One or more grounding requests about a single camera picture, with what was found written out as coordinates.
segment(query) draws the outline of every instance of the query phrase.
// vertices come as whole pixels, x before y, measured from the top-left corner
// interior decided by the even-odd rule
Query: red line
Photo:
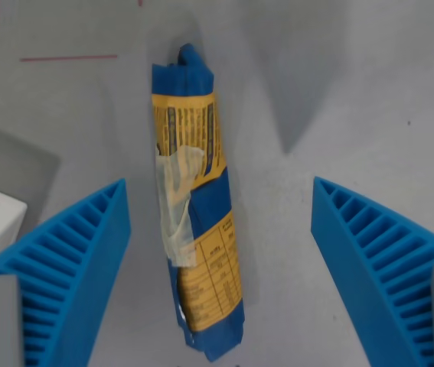
[[[65,60],[99,60],[99,59],[116,59],[118,55],[84,55],[84,56],[59,56],[59,57],[22,57],[19,59],[22,63],[35,61],[65,61]]]

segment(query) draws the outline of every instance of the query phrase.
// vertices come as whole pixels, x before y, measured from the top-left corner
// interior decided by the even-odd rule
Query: clear tape
[[[157,155],[155,158],[162,241],[166,255],[178,267],[196,266],[188,206],[203,157],[200,148],[182,145],[168,157]]]

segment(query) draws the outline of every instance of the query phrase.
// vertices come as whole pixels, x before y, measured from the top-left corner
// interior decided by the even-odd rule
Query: blue ribbed plastic part
[[[372,367],[434,367],[434,234],[320,177],[312,234]]]
[[[120,180],[0,254],[21,287],[26,367],[87,366],[129,236]]]

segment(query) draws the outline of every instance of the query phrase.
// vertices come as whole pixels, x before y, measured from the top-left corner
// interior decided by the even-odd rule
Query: yellow label
[[[174,154],[182,145],[200,148],[204,152],[193,189],[220,177],[227,162],[214,93],[194,97],[154,94],[152,105],[160,155]]]
[[[180,269],[179,296],[189,328],[202,331],[230,315],[242,300],[232,212],[195,239],[194,246],[197,266]]]

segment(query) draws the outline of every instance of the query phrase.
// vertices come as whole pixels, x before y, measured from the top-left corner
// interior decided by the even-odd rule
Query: plastic wrapped package
[[[152,68],[162,238],[186,344],[213,362],[240,344],[244,311],[214,75],[190,44]]]

